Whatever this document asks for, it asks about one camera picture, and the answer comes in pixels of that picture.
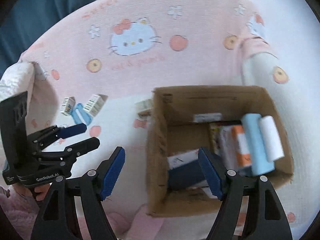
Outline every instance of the metal pin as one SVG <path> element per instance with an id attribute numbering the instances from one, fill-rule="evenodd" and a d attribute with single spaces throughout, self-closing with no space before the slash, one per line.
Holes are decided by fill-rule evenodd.
<path id="1" fill-rule="evenodd" d="M 88 176 L 92 177 L 92 176 L 96 175 L 97 172 L 95 170 L 91 170 L 91 171 L 88 171 L 87 174 L 88 174 Z"/>
<path id="2" fill-rule="evenodd" d="M 260 176 L 260 179 L 263 181 L 263 182 L 266 182 L 266 181 L 268 181 L 268 178 L 266 177 L 266 176 Z"/>
<path id="3" fill-rule="evenodd" d="M 227 174 L 230 175 L 230 176 L 235 176 L 236 172 L 234 170 L 228 170 Z"/>
<path id="4" fill-rule="evenodd" d="M 62 180 L 63 180 L 63 177 L 62 177 L 62 176 L 56 177 L 56 182 L 60 182 L 60 181 L 62 181 Z"/>

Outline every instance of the hand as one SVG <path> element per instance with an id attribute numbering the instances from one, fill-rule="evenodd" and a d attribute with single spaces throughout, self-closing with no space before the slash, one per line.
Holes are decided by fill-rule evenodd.
<path id="1" fill-rule="evenodd" d="M 12 186 L 18 194 L 23 195 L 23 196 L 32 197 L 31 191 L 28 188 L 26 188 L 25 186 L 23 186 L 22 184 L 16 183 L 16 184 L 13 184 Z M 50 184 L 35 187 L 35 192 L 39 193 L 36 196 L 36 200 L 37 201 L 44 200 L 45 195 L 47 194 L 49 188 L 50 188 Z"/>

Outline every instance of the open cardboard box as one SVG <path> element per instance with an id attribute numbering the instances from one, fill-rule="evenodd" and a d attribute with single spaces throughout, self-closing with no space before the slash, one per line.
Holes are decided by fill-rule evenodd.
<path id="1" fill-rule="evenodd" d="M 274 188 L 288 183 L 293 160 L 278 111 L 266 89 L 256 86 L 180 86 L 154 90 L 154 108 L 147 143 L 148 209 L 154 217 L 193 216 L 215 212 L 221 202 L 201 189 L 168 191 L 167 157 L 178 152 L 210 148 L 207 123 L 195 123 L 199 114 L 221 121 L 240 120 L 244 114 L 271 115 L 280 134 L 285 157 L 268 173 Z"/>

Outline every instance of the pink blanket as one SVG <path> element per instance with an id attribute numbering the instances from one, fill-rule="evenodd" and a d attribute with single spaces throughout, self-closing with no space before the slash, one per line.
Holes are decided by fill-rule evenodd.
<path id="1" fill-rule="evenodd" d="M 269 52 L 248 0 L 98 0 L 67 16 L 23 55 L 34 100 L 118 98 L 170 85 L 219 85 L 244 58 Z"/>
<path id="2" fill-rule="evenodd" d="M 4 190 L 0 186 L 0 205 L 18 234 L 24 240 L 30 240 L 39 212 L 39 207 L 33 197 L 22 196 L 13 187 Z M 116 235 L 119 236 L 128 231 L 127 240 L 153 240 L 164 222 L 164 219 L 154 219 L 148 216 L 146 206 L 139 209 L 131 226 L 117 213 L 107 214 L 107 218 Z M 90 240 L 85 218 L 79 217 L 78 220 L 83 240 Z"/>

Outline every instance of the hello kitty face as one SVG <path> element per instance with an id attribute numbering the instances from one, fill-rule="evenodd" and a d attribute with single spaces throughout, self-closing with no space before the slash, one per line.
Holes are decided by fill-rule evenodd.
<path id="1" fill-rule="evenodd" d="M 247 26 L 251 34 L 265 38 L 264 22 L 259 14 L 256 13 L 253 15 L 247 23 Z"/>
<path id="2" fill-rule="evenodd" d="M 113 27 L 113 32 L 110 49 L 121 56 L 139 54 L 151 49 L 156 43 L 161 43 L 147 18 L 141 18 L 137 22 L 124 19 Z"/>

